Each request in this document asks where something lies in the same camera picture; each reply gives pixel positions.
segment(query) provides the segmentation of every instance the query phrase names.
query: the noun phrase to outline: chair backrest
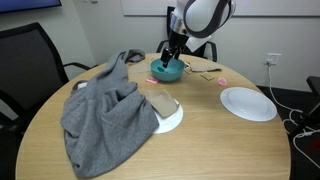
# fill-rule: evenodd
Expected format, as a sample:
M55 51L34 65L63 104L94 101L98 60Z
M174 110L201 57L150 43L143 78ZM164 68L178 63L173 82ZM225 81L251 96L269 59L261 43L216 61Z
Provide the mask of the chair backrest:
M0 32L0 99L18 115L68 82L60 55L39 23Z

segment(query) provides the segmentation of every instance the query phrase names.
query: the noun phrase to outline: pink object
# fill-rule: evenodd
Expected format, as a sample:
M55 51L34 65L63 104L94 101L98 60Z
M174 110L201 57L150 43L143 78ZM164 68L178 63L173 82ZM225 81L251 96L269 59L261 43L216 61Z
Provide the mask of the pink object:
M152 83L152 84L156 84L158 82L158 79L154 78L154 77L148 77L146 79L147 82Z
M218 77L218 83L220 86L226 86L227 84L227 80L223 77Z

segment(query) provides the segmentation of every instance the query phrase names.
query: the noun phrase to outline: whiteboard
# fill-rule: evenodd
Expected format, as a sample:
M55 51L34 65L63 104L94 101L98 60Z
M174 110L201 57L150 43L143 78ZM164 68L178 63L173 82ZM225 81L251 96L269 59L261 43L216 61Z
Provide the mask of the whiteboard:
M121 0L126 16L165 16L176 0ZM320 16L320 0L236 0L234 16Z

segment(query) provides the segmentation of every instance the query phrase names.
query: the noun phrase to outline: black monitor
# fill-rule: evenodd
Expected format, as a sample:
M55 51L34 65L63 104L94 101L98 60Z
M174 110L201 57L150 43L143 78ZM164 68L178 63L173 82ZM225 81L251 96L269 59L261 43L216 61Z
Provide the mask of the black monitor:
M61 6L60 0L0 0L0 13Z

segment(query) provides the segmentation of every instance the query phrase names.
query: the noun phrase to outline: teal bowl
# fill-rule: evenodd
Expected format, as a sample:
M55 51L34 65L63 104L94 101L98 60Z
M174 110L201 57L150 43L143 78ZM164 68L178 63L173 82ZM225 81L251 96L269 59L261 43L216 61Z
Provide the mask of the teal bowl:
M158 58L151 62L151 72L153 77L160 81L174 81L179 79L183 73L185 64L180 59L171 59L168 67L164 68L163 62Z

